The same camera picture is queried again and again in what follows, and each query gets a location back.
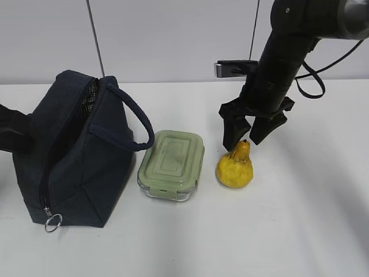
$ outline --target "white wall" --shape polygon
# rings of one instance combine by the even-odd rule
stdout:
[[[0,84],[53,83],[66,69],[99,74],[83,0],[0,0]]]
[[[121,82],[216,81],[218,59],[245,59],[257,0],[91,0],[107,74]],[[253,58],[270,33],[261,0]],[[100,76],[84,0],[0,3],[0,84],[52,83],[74,69]],[[309,55],[321,68],[355,42],[326,40]],[[324,78],[369,78],[367,43]]]

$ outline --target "bag zipper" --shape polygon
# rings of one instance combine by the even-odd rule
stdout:
[[[87,85],[87,88],[89,88],[93,82],[96,82],[96,90],[97,92],[99,92],[100,86],[99,86],[99,79],[94,78],[92,81],[90,81]],[[50,175],[51,175],[51,170],[54,168],[55,164],[57,161],[55,161],[55,152],[56,152],[56,148],[58,146],[58,144],[60,143],[60,138],[63,136],[65,130],[67,129],[67,127],[69,126],[71,120],[73,119],[73,117],[75,116],[78,108],[80,108],[80,105],[83,101],[83,98],[88,94],[89,90],[86,89],[86,91],[84,93],[82,93],[80,95],[80,98],[78,99],[78,104],[75,106],[75,108],[73,109],[73,111],[71,112],[68,120],[66,121],[66,123],[63,126],[63,130],[59,133],[58,137],[55,139],[54,143],[51,146],[51,152],[48,154],[47,157],[47,168],[44,169],[44,174],[42,176],[41,179],[41,183],[40,183],[40,188],[39,188],[39,199],[40,199],[40,205],[41,207],[44,209],[47,217],[48,217],[48,221],[46,224],[48,224],[48,222],[50,221],[50,219],[54,218],[52,212],[50,211],[51,208],[51,203],[50,203],[50,190],[49,190],[49,180],[50,180]]]

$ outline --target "food container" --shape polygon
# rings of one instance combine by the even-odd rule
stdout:
[[[146,151],[137,181],[150,197],[186,201],[198,185],[204,143],[197,134],[164,130]]]

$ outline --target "metal key ring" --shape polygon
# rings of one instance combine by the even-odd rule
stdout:
[[[58,225],[56,225],[52,230],[48,230],[47,229],[48,228],[48,224],[50,223],[50,221],[52,221],[56,217],[59,217],[59,223],[58,223]],[[63,221],[63,216],[61,214],[55,214],[55,215],[49,217],[49,219],[47,219],[47,221],[45,223],[45,232],[47,232],[48,234],[54,232],[57,228],[60,227],[60,225],[62,224],[62,221]]]

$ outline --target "white table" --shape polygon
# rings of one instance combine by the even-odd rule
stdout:
[[[242,83],[122,84],[155,131],[201,135],[204,165],[189,201],[154,200],[137,185],[139,153],[103,229],[46,234],[31,222],[11,156],[1,153],[0,276],[369,276],[369,80],[326,85],[321,100],[292,87],[288,123],[251,149],[252,184],[231,190],[214,175],[225,152],[218,110]],[[29,113],[48,87],[3,85],[0,102]],[[136,139],[146,140],[127,114]]]

